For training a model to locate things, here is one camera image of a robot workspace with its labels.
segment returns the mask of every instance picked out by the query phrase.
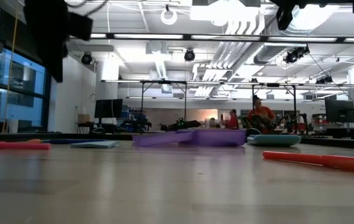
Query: teal cushion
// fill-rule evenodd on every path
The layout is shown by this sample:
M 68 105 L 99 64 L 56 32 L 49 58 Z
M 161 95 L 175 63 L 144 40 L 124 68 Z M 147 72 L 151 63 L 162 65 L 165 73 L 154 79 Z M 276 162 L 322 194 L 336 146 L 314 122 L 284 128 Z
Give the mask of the teal cushion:
M 301 142 L 301 137 L 288 134 L 259 134 L 249 136 L 247 142 L 255 146 L 292 146 Z

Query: cardboard box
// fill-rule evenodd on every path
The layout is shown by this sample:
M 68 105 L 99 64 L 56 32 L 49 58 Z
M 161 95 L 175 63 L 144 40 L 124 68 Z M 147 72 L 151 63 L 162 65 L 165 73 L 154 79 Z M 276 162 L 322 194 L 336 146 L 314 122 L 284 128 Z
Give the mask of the cardboard box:
M 77 123 L 85 124 L 87 122 L 90 122 L 90 115 L 89 114 L 79 114 L 78 115 Z

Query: red shirt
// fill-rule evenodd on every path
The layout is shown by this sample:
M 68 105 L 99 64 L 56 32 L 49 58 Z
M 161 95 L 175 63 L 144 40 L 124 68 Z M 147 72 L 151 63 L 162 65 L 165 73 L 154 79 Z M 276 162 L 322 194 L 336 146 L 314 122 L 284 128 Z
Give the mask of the red shirt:
M 269 109 L 268 107 L 266 106 L 262 106 L 260 107 L 259 109 L 254 109 L 254 112 L 253 110 L 251 110 L 249 112 L 249 115 L 248 115 L 248 118 L 251 119 L 253 117 L 253 114 L 255 115 L 263 115 L 263 116 L 267 116 L 269 119 L 272 119 L 275 117 L 275 114 L 271 111 L 271 109 Z M 268 128 L 263 128 L 262 130 L 260 130 L 263 134 L 270 134 L 271 131 L 268 129 Z
M 266 106 L 262 106 L 260 107 L 259 109 L 254 109 L 254 112 L 253 110 L 251 110 L 249 112 L 249 115 L 248 115 L 248 118 L 251 119 L 253 117 L 253 115 L 265 115 L 267 116 L 269 119 L 272 119 L 275 117 L 275 114 L 271 111 L 271 109 L 269 109 L 268 107 Z
M 239 123 L 238 123 L 238 117 L 237 116 L 231 116 L 231 119 L 229 120 L 228 123 L 225 123 L 225 127 L 229 129 L 238 129 L 239 128 Z

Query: purple foam mat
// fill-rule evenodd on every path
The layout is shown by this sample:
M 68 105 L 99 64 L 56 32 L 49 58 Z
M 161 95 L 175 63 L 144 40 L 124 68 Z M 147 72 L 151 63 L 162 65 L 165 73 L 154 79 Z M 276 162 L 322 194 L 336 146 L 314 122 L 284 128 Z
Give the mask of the purple foam mat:
M 192 136 L 193 136 L 193 132 L 178 133 L 176 131 L 170 131 L 170 132 L 159 133 L 159 134 L 134 135 L 133 142 L 135 146 L 146 147 L 146 146 L 189 141 L 192 139 Z
M 246 139 L 246 131 L 243 129 L 196 129 L 193 132 L 191 130 L 181 130 L 178 133 L 192 133 L 191 140 L 182 143 L 196 146 L 242 146 Z

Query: computer monitor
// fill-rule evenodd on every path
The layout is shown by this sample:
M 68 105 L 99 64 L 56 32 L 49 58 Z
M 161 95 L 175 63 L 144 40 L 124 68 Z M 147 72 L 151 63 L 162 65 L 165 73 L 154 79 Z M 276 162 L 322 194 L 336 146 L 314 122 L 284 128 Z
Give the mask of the computer monitor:
M 354 123 L 354 106 L 351 101 L 325 100 L 328 122 Z
M 123 100 L 97 100 L 95 118 L 121 118 Z

